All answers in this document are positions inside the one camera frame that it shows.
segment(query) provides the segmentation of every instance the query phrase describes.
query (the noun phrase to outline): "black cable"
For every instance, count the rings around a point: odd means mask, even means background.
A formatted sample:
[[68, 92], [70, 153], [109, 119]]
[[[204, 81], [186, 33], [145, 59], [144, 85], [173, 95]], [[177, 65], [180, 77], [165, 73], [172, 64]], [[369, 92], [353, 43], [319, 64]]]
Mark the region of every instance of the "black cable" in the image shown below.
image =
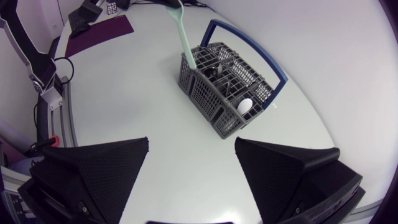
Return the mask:
[[58, 3], [58, 10], [60, 11], [60, 15], [61, 15], [61, 20], [62, 20], [62, 24], [65, 25], [63, 18], [62, 18], [62, 13], [61, 13], [61, 7], [60, 7], [60, 2], [57, 0]]
[[60, 60], [60, 59], [65, 59], [65, 60], [67, 60], [67, 61], [70, 63], [70, 65], [72, 66], [72, 75], [70, 76], [70, 78], [68, 79], [68, 81], [62, 83], [62, 85], [64, 85], [64, 84], [69, 83], [69, 82], [72, 80], [72, 78], [73, 78], [73, 76], [74, 76], [74, 74], [75, 74], [75, 67], [73, 66], [72, 61], [71, 61], [69, 58], [67, 58], [67, 57], [59, 57], [59, 58], [56, 58], [56, 59], [54, 59], [54, 62], [56, 62], [57, 60]]
[[[131, 3], [130, 4], [130, 6], [132, 6], [132, 5], [134, 5], [134, 4], [159, 4], [159, 3], [156, 3], [156, 2], [146, 2], [146, 0], [143, 0], [143, 1], [135, 1], [135, 2], [133, 2], [133, 3]], [[182, 4], [183, 4], [183, 6], [187, 6], [187, 7], [206, 7], [206, 8], [208, 8], [208, 9], [211, 9], [213, 12], [216, 12], [214, 9], [212, 9], [210, 6], [208, 6], [208, 5], [206, 5], [206, 4], [204, 4], [204, 3], [201, 3], [201, 2], [198, 2], [197, 0], [183, 0], [182, 1]]]
[[33, 108], [33, 121], [35, 122], [35, 127], [37, 130], [37, 123], [36, 123], [36, 108], [39, 103], [36, 103], [35, 107]]
[[34, 123], [35, 123], [35, 127], [36, 127], [36, 132], [37, 132], [37, 134], [39, 135], [39, 137], [40, 137], [42, 140], [45, 140], [45, 139], [43, 138], [43, 136], [40, 134], [40, 130], [37, 128], [37, 122], [36, 122], [36, 108], [37, 108], [38, 105], [39, 105], [39, 102], [37, 102], [36, 105], [35, 105], [35, 107], [33, 107], [33, 121], [34, 121]]

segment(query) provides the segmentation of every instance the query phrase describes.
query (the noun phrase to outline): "gray plastic basket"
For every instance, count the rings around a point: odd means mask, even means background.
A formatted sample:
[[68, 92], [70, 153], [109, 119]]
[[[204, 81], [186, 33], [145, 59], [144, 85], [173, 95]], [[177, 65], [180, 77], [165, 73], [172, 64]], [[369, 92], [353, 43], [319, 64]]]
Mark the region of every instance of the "gray plastic basket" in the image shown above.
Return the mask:
[[[240, 35], [244, 35], [234, 27], [216, 20], [210, 22], [208, 30], [211, 28], [214, 30], [215, 26], [232, 29], [232, 33], [239, 32]], [[208, 43], [210, 36], [211, 33], [207, 31], [202, 46], [204, 42]], [[275, 91], [227, 45], [222, 42], [207, 43], [206, 47], [199, 46], [192, 49], [193, 58], [197, 63], [195, 70], [189, 68], [185, 54], [182, 54], [178, 85], [190, 96], [192, 103], [221, 138], [225, 139], [260, 115], [275, 97]], [[221, 75], [209, 75], [205, 72], [209, 68], [216, 69], [219, 65], [223, 68]], [[253, 105], [247, 113], [240, 115], [236, 108], [246, 98], [252, 99]]]

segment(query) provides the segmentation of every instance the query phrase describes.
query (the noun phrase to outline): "purple mat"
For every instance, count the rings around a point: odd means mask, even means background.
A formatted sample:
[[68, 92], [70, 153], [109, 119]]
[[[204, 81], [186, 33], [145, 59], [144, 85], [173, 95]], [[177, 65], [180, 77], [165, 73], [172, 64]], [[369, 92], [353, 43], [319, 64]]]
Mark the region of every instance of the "purple mat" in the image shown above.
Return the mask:
[[65, 57], [86, 50], [104, 41], [134, 32], [125, 15], [99, 22], [75, 38], [69, 38]]

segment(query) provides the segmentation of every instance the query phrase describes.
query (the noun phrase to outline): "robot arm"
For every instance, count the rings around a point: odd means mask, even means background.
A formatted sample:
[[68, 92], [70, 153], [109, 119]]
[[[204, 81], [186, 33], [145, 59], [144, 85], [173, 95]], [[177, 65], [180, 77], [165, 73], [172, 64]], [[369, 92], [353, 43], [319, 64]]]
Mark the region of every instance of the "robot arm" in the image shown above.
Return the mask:
[[0, 28], [27, 67], [28, 77], [35, 90], [49, 104], [51, 110], [62, 105], [62, 84], [55, 74], [56, 67], [48, 54], [37, 51], [18, 18], [17, 0], [0, 0]]

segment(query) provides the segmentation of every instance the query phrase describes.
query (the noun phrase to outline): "white wall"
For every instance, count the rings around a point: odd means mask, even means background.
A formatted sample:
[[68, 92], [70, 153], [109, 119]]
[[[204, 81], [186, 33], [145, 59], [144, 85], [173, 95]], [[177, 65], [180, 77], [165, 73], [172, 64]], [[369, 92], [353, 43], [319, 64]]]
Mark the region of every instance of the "white wall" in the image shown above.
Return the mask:
[[83, 1], [84, 0], [40, 0], [44, 17], [53, 39], [61, 35], [64, 23], [67, 23], [69, 13], [79, 8]]
[[63, 22], [57, 0], [40, 0], [48, 30], [53, 39], [61, 36]]
[[47, 53], [53, 38], [47, 27], [41, 2], [39, 0], [18, 0], [17, 13], [37, 50]]
[[398, 47], [377, 0], [204, 1], [258, 41], [314, 106], [340, 160], [384, 197], [398, 162]]
[[[52, 37], [47, 29], [40, 1], [19, 0], [17, 13], [36, 48], [48, 52]], [[7, 131], [15, 136], [14, 131], [30, 141], [36, 141], [36, 130], [33, 122], [33, 107], [37, 102], [27, 68], [12, 48], [6, 33], [0, 29], [0, 121], [1, 127], [9, 126]], [[2, 136], [10, 144], [10, 136]]]

